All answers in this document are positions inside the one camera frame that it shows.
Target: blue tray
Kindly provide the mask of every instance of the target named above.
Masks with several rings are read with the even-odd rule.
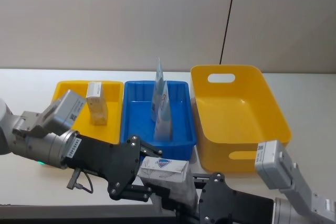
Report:
[[[121,143],[130,135],[163,151],[164,158],[189,160],[196,144],[196,133],[191,110],[188,83],[167,81],[173,121],[173,140],[158,142],[153,139],[155,122],[151,120],[154,81],[128,81],[124,86],[121,122]]]

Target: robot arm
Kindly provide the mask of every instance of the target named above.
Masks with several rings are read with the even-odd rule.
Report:
[[[25,111],[19,116],[0,99],[0,154],[13,152],[54,167],[74,169],[69,189],[78,185],[77,178],[84,172],[106,179],[114,200],[148,201],[150,189],[132,182],[140,157],[159,157],[162,151],[137,136],[113,145],[71,130],[84,104],[85,99],[68,90],[43,113]]]
[[[269,189],[279,189],[295,211],[309,219],[335,223],[335,202],[313,193],[297,163],[279,141],[258,145],[255,168]]]

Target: table surface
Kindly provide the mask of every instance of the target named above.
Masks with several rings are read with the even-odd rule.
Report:
[[[57,82],[63,80],[154,80],[154,72],[25,70],[0,69],[1,98],[14,114],[24,110],[41,112],[51,101]],[[189,72],[165,72],[165,79],[186,81]],[[312,190],[336,199],[336,74],[266,73],[278,104],[292,130],[287,150]],[[0,205],[150,205],[151,202],[113,201],[107,193],[107,182],[92,177],[93,195],[66,188],[72,170],[42,166],[14,154],[0,156]],[[191,159],[194,173],[204,172],[197,152]],[[228,185],[269,198],[284,197],[269,190],[257,176],[226,177]]]

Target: soap box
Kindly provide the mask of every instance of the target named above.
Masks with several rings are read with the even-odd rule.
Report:
[[[92,123],[94,125],[106,125],[108,120],[108,109],[101,82],[89,82],[86,100]]]
[[[169,198],[194,209],[197,193],[189,161],[145,157],[138,176],[144,184],[170,189]]]

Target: label sticker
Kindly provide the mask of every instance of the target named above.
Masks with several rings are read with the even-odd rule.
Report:
[[[168,159],[159,159],[158,161],[155,162],[156,164],[158,164],[159,168],[163,168],[166,165],[168,165],[169,163],[171,163],[170,160]]]
[[[73,158],[81,141],[82,139],[75,137],[75,140],[68,151],[67,157]]]
[[[100,97],[101,92],[101,82],[91,81],[89,82],[88,91],[86,93],[86,98],[88,97]]]
[[[68,114],[68,117],[65,120],[68,124],[70,124],[71,126],[74,124],[74,122],[77,119],[80,111],[84,107],[84,104],[85,103],[84,103],[83,99],[79,99],[76,102],[75,106],[73,106],[73,108],[71,109],[70,113]]]
[[[263,159],[264,159],[264,148],[265,148],[265,143],[259,143],[258,144],[256,163],[263,161]]]

